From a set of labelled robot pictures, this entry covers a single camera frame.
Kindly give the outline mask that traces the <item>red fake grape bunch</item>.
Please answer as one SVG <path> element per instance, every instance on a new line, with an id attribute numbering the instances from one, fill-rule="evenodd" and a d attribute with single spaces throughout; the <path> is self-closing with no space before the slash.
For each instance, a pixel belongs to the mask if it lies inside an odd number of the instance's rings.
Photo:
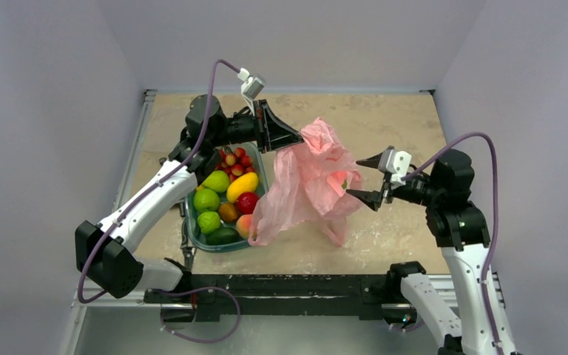
<path id="1" fill-rule="evenodd" d="M 224 146 L 223 148 L 219 148 L 218 152 L 221 162 L 219 162 L 215 169 L 226 173 L 231 182 L 247 173 L 257 171 L 254 168 L 253 159 L 242 147 L 230 148 Z"/>

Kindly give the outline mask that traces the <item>yellow fake mango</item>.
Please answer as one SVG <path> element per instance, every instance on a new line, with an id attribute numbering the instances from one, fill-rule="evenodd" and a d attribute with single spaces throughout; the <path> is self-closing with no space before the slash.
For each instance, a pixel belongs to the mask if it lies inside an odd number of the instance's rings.
<path id="1" fill-rule="evenodd" d="M 255 192 L 260 183 L 258 174 L 255 172 L 245 173 L 234 180 L 226 190 L 226 199 L 230 203 L 235 203 L 241 194 L 245 192 Z"/>

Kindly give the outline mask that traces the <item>pink plastic bag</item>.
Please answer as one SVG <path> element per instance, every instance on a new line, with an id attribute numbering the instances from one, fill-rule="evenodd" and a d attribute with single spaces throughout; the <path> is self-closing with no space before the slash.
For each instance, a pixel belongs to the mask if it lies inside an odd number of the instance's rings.
<path id="1" fill-rule="evenodd" d="M 252 214 L 251 246 L 266 246 L 304 222 L 316 223 L 335 246 L 343 246 L 348 218 L 362 207 L 346 191 L 361 189 L 363 177 L 336 130 L 316 118 L 300 135 L 301 143 L 276 152 L 274 180 Z"/>

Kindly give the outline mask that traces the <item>red fake apple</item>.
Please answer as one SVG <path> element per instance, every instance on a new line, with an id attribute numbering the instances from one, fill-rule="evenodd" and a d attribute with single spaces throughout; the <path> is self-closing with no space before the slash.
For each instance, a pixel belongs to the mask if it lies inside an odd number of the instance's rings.
<path id="1" fill-rule="evenodd" d="M 244 192 L 235 201 L 235 206 L 241 214 L 253 214 L 260 196 L 254 192 Z"/>

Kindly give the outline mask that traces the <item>green fake pear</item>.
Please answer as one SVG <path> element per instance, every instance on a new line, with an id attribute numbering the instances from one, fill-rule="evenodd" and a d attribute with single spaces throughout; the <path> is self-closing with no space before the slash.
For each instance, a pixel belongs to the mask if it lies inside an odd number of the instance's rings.
<path id="1" fill-rule="evenodd" d="M 201 186 L 219 194 L 224 193 L 230 186 L 229 176 L 222 170 L 215 170 L 201 183 Z"/>

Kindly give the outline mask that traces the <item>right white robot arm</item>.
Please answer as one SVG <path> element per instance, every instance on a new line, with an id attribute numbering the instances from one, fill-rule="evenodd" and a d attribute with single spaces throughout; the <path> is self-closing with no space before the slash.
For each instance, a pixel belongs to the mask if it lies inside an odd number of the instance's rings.
<path id="1" fill-rule="evenodd" d="M 469 200 L 475 176 L 470 157 L 449 149 L 433 159 L 431 173 L 418 172 L 407 180 L 410 161 L 409 153 L 392 146 L 358 160 L 357 165 L 383 173 L 382 187 L 371 192 L 350 189 L 348 194 L 374 211 L 395 198 L 425 207 L 427 227 L 449 269 L 459 310 L 444 301 L 418 262 L 391 265 L 385 282 L 388 296 L 410 302 L 418 322 L 432 333 L 438 354 L 517 354 L 486 263 L 493 240 L 483 213 Z"/>

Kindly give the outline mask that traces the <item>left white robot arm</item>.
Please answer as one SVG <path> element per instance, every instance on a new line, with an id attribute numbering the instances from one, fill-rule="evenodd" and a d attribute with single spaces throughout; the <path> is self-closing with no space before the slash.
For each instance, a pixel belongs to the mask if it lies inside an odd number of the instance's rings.
<path id="1" fill-rule="evenodd" d="M 134 251 L 152 227 L 180 200 L 193 192 L 221 162 L 222 146 L 255 142 L 260 152 L 302 143 L 300 133 L 281 121 L 266 100 L 251 101 L 231 117 L 212 95 L 200 95 L 189 104 L 180 142 L 154 177 L 111 215 L 97 223 L 87 220 L 75 230 L 75 259 L 84 282 L 91 280 L 103 293 L 125 297 L 136 289 L 162 291 L 172 302 L 183 302 L 191 292 L 180 263 L 138 260 Z"/>

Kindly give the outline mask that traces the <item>brown fake kiwi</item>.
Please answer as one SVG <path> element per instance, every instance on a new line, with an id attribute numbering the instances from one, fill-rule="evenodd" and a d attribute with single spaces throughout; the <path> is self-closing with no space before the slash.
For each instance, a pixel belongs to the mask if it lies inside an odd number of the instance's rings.
<path id="1" fill-rule="evenodd" d="M 230 202 L 220 204 L 217 213 L 224 223 L 235 223 L 241 216 L 236 206 Z"/>

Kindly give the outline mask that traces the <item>pink fake peach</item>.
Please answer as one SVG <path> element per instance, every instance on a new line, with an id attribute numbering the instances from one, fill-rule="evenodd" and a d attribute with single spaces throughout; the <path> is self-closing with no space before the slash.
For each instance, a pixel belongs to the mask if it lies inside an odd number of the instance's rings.
<path id="1" fill-rule="evenodd" d="M 244 214 L 241 215 L 236 222 L 236 230 L 244 240 L 249 239 L 251 236 L 251 220 L 251 214 Z"/>

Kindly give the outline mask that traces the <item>green fake apple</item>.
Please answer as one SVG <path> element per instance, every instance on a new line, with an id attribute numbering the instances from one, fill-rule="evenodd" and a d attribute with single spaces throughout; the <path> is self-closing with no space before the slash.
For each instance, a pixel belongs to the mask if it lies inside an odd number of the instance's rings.
<path id="1" fill-rule="evenodd" d="M 201 189 L 195 192 L 192 203 L 197 213 L 216 212 L 220 206 L 220 197 L 211 189 Z"/>

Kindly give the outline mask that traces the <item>dark green fake avocado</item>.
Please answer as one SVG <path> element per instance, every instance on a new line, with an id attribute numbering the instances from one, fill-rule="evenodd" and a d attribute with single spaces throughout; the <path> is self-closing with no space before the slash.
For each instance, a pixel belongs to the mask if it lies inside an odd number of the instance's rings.
<path id="1" fill-rule="evenodd" d="M 221 246 L 236 243 L 241 240 L 239 232 L 232 227 L 220 227 L 206 235 L 206 244 L 209 246 Z"/>

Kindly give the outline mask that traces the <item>teal plastic fruit tray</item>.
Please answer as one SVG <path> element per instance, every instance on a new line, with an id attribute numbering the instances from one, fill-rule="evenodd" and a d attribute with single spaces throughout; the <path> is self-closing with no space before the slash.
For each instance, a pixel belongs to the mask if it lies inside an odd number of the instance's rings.
<path id="1" fill-rule="evenodd" d="M 249 246 L 251 214 L 269 190 L 254 143 L 219 149 L 222 161 L 183 201 L 182 246 L 228 252 Z"/>

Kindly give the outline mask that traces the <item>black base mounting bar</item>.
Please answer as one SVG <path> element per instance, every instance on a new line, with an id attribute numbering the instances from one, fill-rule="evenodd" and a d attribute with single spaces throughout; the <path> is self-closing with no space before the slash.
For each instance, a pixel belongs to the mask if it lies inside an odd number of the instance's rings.
<path id="1" fill-rule="evenodd" d="M 176 296 L 146 291 L 144 301 L 185 305 L 198 322 L 222 315 L 333 316 L 412 325 L 416 309 L 392 274 L 197 274 L 180 283 Z"/>

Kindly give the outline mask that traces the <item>aluminium frame rail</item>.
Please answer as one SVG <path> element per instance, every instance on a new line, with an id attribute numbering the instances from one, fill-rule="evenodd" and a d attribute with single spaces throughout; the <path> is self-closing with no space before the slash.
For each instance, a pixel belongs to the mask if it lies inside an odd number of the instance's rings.
<path id="1" fill-rule="evenodd" d="M 80 277 L 78 281 L 74 300 L 71 304 L 71 314 L 68 322 L 64 339 L 61 341 L 60 354 L 74 354 L 78 339 L 81 335 L 81 329 L 84 324 L 85 313 L 89 305 L 97 299 L 101 300 L 119 300 L 130 295 L 135 296 L 143 291 L 138 288 L 138 283 L 143 275 L 150 276 L 151 271 L 120 271 L 118 273 L 111 269 L 113 266 L 121 266 L 120 255 L 127 256 L 125 265 L 134 265 L 138 261 L 132 256 L 135 250 L 134 246 L 125 249 L 121 243 L 115 242 L 111 235 L 103 236 L 106 229 L 110 227 L 114 217 L 118 217 L 124 208 L 129 205 L 129 193 L 132 188 L 135 171 L 138 165 L 138 159 L 145 140 L 149 121 L 151 118 L 155 100 L 165 91 L 158 89 L 147 89 L 143 94 L 143 104 L 141 107 L 140 117 L 138 119 L 137 130 L 129 150 L 128 161 L 124 170 L 123 177 L 115 196 L 112 207 L 112 214 L 105 226 L 101 227 L 100 232 L 96 232 L 88 223 L 78 228 L 75 232 L 77 235 L 86 236 L 85 232 L 90 231 L 92 234 L 92 242 L 89 243 L 83 239 L 76 239 L 76 245 L 81 249 L 81 253 L 76 254 L 78 258 L 77 264 L 86 265 L 88 256 L 93 253 L 96 246 L 99 246 L 98 252 L 93 255 L 91 265 L 87 269 L 88 273 L 84 277 Z M 103 270 L 103 265 L 108 265 L 109 269 Z"/>

